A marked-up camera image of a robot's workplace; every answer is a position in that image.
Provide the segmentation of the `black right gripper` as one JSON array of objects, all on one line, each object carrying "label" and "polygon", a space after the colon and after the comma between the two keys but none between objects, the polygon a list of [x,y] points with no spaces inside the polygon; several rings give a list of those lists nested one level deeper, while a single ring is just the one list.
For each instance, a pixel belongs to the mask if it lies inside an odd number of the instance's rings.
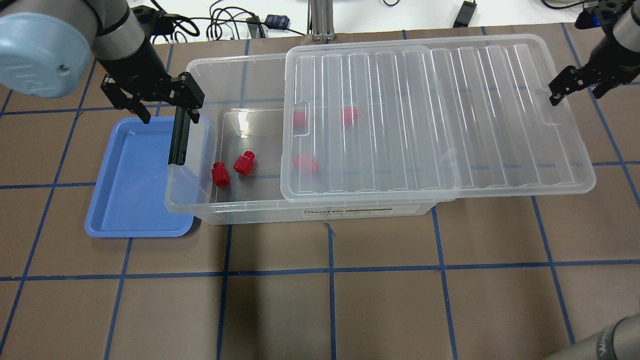
[{"label": "black right gripper", "polygon": [[599,100],[620,85],[633,82],[639,75],[639,53],[613,48],[595,48],[589,61],[577,68],[569,65],[548,84],[550,104],[557,106],[570,94],[594,85],[594,97]]}]

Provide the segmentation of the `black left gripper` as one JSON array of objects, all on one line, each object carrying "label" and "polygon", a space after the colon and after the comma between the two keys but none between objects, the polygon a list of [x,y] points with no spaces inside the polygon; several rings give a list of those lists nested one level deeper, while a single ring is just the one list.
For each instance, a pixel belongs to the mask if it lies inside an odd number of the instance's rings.
[{"label": "black left gripper", "polygon": [[198,125],[201,118],[200,109],[205,100],[203,90],[188,71],[183,71],[176,77],[162,79],[139,77],[129,83],[116,81],[106,74],[100,89],[115,109],[127,109],[131,114],[138,116],[145,125],[150,123],[151,114],[144,101],[162,101],[185,109],[190,121]]}]

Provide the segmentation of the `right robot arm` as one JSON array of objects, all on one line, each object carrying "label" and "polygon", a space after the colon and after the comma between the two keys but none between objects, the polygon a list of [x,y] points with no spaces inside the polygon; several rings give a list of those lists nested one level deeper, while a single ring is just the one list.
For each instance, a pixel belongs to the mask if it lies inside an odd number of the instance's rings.
[{"label": "right robot arm", "polygon": [[569,65],[548,87],[550,104],[591,86],[599,100],[612,89],[627,85],[640,73],[640,4],[637,0],[595,0],[574,21],[578,30],[601,28],[603,38],[582,66]]}]

